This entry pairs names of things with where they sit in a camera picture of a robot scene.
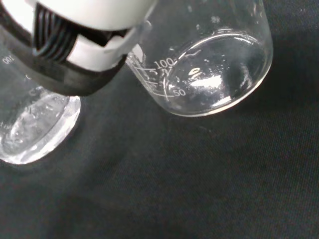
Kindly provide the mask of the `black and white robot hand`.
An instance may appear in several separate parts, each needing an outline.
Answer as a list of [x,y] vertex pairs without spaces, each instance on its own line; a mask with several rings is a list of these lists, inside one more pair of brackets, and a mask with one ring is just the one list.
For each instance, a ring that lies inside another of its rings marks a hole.
[[155,0],[3,0],[0,63],[66,96],[108,84],[137,44]]

